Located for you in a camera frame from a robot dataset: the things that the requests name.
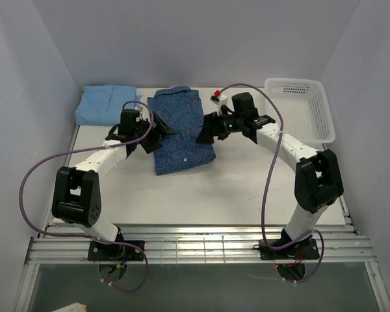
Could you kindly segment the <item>blue plaid long sleeve shirt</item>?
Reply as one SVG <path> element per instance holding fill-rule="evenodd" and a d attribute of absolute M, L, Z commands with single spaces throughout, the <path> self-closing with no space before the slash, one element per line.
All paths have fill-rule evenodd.
<path fill-rule="evenodd" d="M 158 90 L 148 98 L 148 105 L 174 131 L 162 139 L 162 148 L 153 152 L 158 176 L 189 170 L 215 160 L 212 145 L 196 143 L 203 126 L 198 90 L 188 86 Z"/>

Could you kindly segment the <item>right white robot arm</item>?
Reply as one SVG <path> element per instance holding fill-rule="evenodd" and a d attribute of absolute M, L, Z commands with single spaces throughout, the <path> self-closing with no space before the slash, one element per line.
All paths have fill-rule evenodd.
<path fill-rule="evenodd" d="M 303 252 L 312 238 L 314 228 L 326 209 L 343 195 L 344 187 L 335 153 L 305 145 L 283 131 L 282 123 L 268 115 L 260 115 L 248 92 L 231 98 L 233 108 L 227 106 L 228 97 L 217 90 L 211 96 L 217 110 L 203 117 L 203 127 L 196 141 L 214 144 L 232 133 L 241 133 L 253 143 L 273 152 L 269 172 L 281 159 L 294 172 L 296 208 L 274 242 L 263 239 L 260 249 L 270 254 L 282 253 L 295 258 Z"/>

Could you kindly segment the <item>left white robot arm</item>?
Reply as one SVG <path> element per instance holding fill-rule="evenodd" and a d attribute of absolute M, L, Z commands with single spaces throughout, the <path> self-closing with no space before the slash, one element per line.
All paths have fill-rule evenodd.
<path fill-rule="evenodd" d="M 109 259 L 121 258 L 125 244 L 120 228 L 102 215 L 100 181 L 138 145 L 149 154 L 162 148 L 161 140 L 165 136 L 174 134 L 175 131 L 157 114 L 151 122 L 139 110 L 124 109 L 120 123 L 105 137 L 103 149 L 73 167 L 63 166 L 58 170 L 52 215 L 79 226 L 93 238 L 104 239 L 102 251 Z"/>

